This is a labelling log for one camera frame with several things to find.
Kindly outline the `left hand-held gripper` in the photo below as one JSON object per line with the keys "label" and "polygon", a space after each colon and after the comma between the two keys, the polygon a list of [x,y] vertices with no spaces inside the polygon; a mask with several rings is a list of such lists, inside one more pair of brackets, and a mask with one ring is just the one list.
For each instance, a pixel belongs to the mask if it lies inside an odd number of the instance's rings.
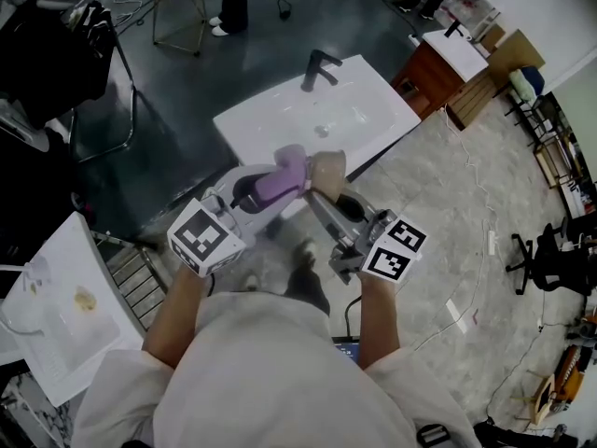
{"label": "left hand-held gripper", "polygon": [[193,197],[167,230],[169,247],[196,275],[208,276],[232,263],[257,235],[297,199],[290,191],[269,201],[254,192],[274,164],[235,167],[202,197]]}

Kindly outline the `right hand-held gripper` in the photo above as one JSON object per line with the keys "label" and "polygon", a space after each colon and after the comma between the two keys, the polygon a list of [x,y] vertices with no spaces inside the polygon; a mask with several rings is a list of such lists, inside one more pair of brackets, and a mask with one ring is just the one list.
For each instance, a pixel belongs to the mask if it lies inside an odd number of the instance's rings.
{"label": "right hand-held gripper", "polygon": [[[345,284],[357,273],[398,283],[421,257],[428,238],[423,229],[393,211],[374,213],[369,202],[351,189],[335,202],[318,190],[308,191],[304,200],[337,243],[329,265]],[[355,228],[356,221],[365,223]]]}

